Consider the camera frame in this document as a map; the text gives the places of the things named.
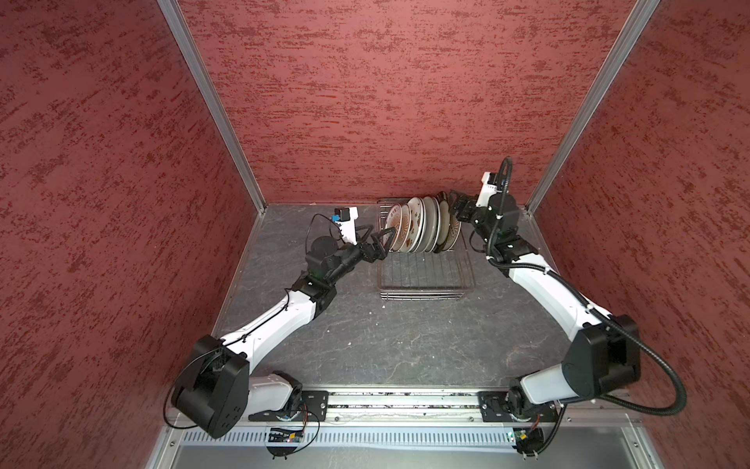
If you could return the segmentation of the left small circuit board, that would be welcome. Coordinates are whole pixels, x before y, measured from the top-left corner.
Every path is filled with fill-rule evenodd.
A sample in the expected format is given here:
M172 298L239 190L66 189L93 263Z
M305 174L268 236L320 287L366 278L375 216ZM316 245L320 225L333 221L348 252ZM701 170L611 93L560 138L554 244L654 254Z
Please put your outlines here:
M301 445L305 441L304 429L271 428L268 442L272 444Z

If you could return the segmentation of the left corner aluminium profile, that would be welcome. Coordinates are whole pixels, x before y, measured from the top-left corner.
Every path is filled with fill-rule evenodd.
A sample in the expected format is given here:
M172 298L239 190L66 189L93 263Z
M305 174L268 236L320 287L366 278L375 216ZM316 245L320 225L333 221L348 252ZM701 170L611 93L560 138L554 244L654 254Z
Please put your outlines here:
M236 170L244 183L245 189L252 200L256 211L265 215L268 203L262 195L260 185L253 174L246 154L240 144L238 135L230 123L225 107L217 89L210 77L203 58L198 50L193 35L189 31L187 20L182 12L178 1L158 0L157 2L162 15L181 51L181 54L191 72L191 76L203 97L204 103L224 141L224 144L236 166Z

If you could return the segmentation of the dark checkered rim plate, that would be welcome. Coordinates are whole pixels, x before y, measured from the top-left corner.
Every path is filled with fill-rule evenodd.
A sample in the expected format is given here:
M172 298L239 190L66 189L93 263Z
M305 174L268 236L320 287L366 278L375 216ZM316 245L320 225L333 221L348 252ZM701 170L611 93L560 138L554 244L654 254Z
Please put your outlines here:
M437 241L433 248L434 253L440 253L445 248L448 240L451 225L450 202L446 192L440 192L437 195L439 202L439 230L437 231Z

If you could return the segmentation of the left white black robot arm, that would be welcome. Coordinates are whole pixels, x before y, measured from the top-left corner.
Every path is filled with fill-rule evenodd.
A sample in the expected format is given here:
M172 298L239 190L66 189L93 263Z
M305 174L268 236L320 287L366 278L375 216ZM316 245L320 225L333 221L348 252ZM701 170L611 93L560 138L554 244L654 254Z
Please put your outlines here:
M387 258L396 229L357 227L349 238L321 236L306 252L307 269L277 303L256 320L221 338L205 335L179 373L167 402L193 426L219 439L244 416L264 412L300 414L302 385L284 372L255 377L269 352L322 314L337 294L336 283L361 262Z

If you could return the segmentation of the orange sunburst plate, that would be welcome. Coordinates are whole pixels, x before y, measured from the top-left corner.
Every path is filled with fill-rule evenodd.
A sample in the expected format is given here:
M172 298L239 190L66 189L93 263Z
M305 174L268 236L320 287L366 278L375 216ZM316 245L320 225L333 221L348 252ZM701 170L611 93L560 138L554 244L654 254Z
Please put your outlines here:
M392 231L389 238L389 247L391 251L396 251L398 236L402 230L402 206L400 204L395 204L390 208L386 217L385 229Z

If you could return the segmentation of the plain cream white plate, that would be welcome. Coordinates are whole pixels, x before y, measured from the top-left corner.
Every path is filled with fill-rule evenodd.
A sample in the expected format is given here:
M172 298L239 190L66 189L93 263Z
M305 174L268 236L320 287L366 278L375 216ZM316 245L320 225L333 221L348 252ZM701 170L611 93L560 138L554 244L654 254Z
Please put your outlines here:
M424 231L417 251L430 252L437 243L439 205L438 201L429 195L423 198L423 203L425 205Z

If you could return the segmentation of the right corner aluminium profile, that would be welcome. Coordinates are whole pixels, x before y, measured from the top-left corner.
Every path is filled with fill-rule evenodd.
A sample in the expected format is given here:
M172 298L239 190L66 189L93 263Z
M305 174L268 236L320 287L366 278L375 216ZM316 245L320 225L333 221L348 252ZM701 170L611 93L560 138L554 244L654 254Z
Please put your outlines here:
M613 85L615 78L617 78L659 4L659 0L638 0L634 3L632 10L611 46L611 50L607 53L585 98L578 111L576 111L573 121L570 123L570 127L568 127L568 131L564 134L564 138L562 138L562 141L558 145L552 160L530 196L527 203L527 214L529 217L535 216L545 195L552 188L555 179L563 169L564 164L596 113L600 103L603 101L605 95L607 95L607 91Z

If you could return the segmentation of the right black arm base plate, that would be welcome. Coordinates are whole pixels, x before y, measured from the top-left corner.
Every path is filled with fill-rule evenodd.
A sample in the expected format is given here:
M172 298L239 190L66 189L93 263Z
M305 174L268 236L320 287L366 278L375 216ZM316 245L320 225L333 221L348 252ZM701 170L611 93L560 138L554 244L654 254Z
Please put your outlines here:
M480 391L478 404L485 423L552 423L559 413L554 403L527 402L518 388L510 391Z

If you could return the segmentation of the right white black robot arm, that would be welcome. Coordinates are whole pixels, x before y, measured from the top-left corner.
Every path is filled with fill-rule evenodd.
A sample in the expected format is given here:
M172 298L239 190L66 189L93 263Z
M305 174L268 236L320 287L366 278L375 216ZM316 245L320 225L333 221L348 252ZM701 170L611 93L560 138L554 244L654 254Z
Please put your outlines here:
M570 340L561 363L512 382L506 397L510 414L529 419L541 406L592 400L641 377L638 346L600 317L633 335L638 334L636 324L604 310L594 315L586 297L560 282L536 247L519 234L519 210L509 195L492 195L478 206L474 197L452 192L449 203L451 214L471 224L484 242L482 252L490 265L531 294Z

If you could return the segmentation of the corner aluminium profile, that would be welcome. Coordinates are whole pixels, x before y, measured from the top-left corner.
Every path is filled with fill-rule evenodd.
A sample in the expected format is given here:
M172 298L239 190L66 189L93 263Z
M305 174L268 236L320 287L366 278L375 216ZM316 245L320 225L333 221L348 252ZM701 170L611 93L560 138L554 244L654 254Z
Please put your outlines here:
M600 103L603 101L605 95L607 95L607 91L613 85L615 78L617 78L659 4L659 0L638 0L634 3L632 10L611 46L611 50L607 53L585 98L578 111L576 111L573 121L570 123L570 127L568 127L568 131L564 134L564 138L562 138L562 141L558 145L552 160L530 196L527 203L527 214L529 217L535 216L545 195L552 188L555 179L563 169L564 164L596 113Z
M253 174L246 154L240 144L238 135L230 123L225 107L217 89L210 77L203 58L198 50L193 35L189 31L187 20L182 12L178 1L158 0L157 2L162 15L181 51L181 54L191 72L191 76L203 97L204 103L224 141L224 144L236 166L236 170L244 183L245 189L252 200L256 211L265 215L268 203L262 195L260 185Z

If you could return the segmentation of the strawberry pattern white plate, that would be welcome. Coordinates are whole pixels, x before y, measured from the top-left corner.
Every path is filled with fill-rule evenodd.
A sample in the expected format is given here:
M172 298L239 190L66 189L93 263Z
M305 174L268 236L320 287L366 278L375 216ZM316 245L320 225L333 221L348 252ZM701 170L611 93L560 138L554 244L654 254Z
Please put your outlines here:
M425 204L422 197L412 197L407 203L410 215L410 227L401 252L415 252L423 232Z

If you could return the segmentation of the right small circuit board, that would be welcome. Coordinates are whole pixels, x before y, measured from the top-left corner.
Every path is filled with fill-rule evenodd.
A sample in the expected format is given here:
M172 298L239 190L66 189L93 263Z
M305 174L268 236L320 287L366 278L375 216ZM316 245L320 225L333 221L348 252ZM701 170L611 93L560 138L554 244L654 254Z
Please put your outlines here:
M521 451L532 451L544 445L545 437L541 428L519 428L513 433L514 444Z

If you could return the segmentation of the aluminium mounting rail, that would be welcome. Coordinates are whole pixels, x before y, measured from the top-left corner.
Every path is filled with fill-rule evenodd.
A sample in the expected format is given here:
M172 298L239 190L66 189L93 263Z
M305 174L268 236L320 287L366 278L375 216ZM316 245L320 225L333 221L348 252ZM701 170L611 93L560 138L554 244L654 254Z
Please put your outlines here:
M469 388L394 388L394 387L309 387L303 390L330 393L326 420L328 425L426 425L468 426L489 424L496 426L531 426L533 423L485 423L478 404L478 392ZM313 422L250 422L254 412L248 405L244 412L237 405L230 406L230 428L240 425L288 425Z

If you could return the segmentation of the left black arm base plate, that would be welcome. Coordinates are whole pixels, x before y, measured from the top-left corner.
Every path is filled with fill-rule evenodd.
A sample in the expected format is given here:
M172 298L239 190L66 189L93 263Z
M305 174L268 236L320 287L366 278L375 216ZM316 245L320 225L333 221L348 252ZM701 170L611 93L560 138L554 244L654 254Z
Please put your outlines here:
M328 391L303 390L293 392L290 400L281 410L266 410L257 414L250 414L250 422L303 422L305 418L312 418L313 422L326 420Z

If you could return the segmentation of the small circuit board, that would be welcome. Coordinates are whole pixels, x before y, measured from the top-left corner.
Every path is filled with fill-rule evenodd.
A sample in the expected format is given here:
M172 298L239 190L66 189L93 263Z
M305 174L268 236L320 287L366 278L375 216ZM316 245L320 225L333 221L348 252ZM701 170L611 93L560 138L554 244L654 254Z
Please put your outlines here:
M268 442L272 444L301 445L305 441L304 429L271 428Z
M544 445L545 437L541 428L519 428L513 433L514 444L521 451L532 451Z

